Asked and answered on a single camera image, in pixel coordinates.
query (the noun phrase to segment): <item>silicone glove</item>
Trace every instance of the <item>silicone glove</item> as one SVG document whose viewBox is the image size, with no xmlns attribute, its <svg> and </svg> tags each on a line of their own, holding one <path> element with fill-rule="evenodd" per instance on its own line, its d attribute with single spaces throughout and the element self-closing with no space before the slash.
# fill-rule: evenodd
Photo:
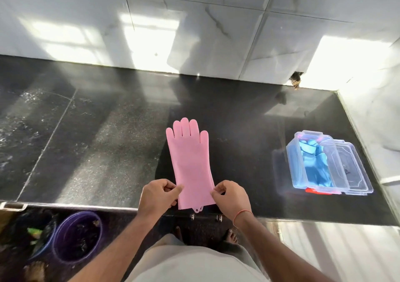
<svg viewBox="0 0 400 282">
<path fill-rule="evenodd" d="M 214 181 L 208 154 L 208 132 L 199 133 L 196 120 L 175 121 L 174 130 L 167 128 L 167 142 L 174 167 L 176 184 L 184 185 L 178 197 L 178 209 L 203 210 L 215 204 L 210 192 Z"/>
</svg>

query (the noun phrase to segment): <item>red thread bracelet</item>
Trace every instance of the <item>red thread bracelet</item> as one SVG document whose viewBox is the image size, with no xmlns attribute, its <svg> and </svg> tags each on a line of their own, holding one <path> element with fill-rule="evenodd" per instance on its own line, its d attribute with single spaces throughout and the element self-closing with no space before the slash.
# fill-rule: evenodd
<svg viewBox="0 0 400 282">
<path fill-rule="evenodd" d="M 253 215 L 253 213 L 251 212 L 251 210 L 248 210 L 248 209 L 242 209 L 241 211 L 239 211 L 239 212 L 236 214 L 235 218 L 233 218 L 233 221 L 232 221 L 233 226 L 236 227 L 236 228 L 238 228 L 238 227 L 235 225 L 235 219 L 236 219 L 236 217 L 238 216 L 238 214 L 240 214 L 241 212 L 249 212 L 250 214 Z"/>
</svg>

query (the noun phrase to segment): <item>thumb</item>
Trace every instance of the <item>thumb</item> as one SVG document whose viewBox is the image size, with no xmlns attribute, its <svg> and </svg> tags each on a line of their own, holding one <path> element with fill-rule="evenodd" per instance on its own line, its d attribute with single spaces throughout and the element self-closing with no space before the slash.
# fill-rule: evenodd
<svg viewBox="0 0 400 282">
<path fill-rule="evenodd" d="M 221 199 L 223 198 L 222 195 L 219 194 L 218 192 L 216 192 L 215 190 L 212 190 L 210 194 L 216 204 L 218 204 L 221 201 Z"/>
<path fill-rule="evenodd" d="M 173 198 L 173 200 L 176 200 L 179 196 L 179 194 L 183 191 L 184 186 L 178 185 L 177 187 L 175 187 L 173 190 L 171 190 L 170 192 L 168 192 L 168 195 Z"/>
</svg>

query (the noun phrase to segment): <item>clear plastic container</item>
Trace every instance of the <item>clear plastic container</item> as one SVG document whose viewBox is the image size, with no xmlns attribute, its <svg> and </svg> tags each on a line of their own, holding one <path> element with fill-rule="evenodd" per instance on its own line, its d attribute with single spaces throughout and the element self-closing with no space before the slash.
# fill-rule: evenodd
<svg viewBox="0 0 400 282">
<path fill-rule="evenodd" d="M 330 172 L 330 178 L 333 186 L 318 186 L 308 181 L 301 149 L 300 140 L 315 140 L 323 147 L 323 153 L 326 154 L 327 166 Z M 341 194 L 347 192 L 350 187 L 346 178 L 342 161 L 339 157 L 335 140 L 321 132 L 304 130 L 294 134 L 294 138 L 286 147 L 289 160 L 290 174 L 292 176 L 293 187 L 297 189 L 315 189 L 320 193 Z"/>
<path fill-rule="evenodd" d="M 349 184 L 346 194 L 367 195 L 374 191 L 356 148 L 350 142 L 335 140 L 344 173 Z"/>
</svg>

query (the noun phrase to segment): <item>forearm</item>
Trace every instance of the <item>forearm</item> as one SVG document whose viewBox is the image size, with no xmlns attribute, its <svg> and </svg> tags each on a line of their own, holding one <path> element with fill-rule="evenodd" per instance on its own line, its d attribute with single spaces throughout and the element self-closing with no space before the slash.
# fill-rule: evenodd
<svg viewBox="0 0 400 282">
<path fill-rule="evenodd" d="M 282 244 L 249 212 L 239 214 L 235 224 L 256 251 L 272 281 L 332 282 Z"/>
<path fill-rule="evenodd" d="M 153 228 L 148 220 L 136 217 L 124 231 L 70 282 L 120 281 L 144 237 Z"/>
</svg>

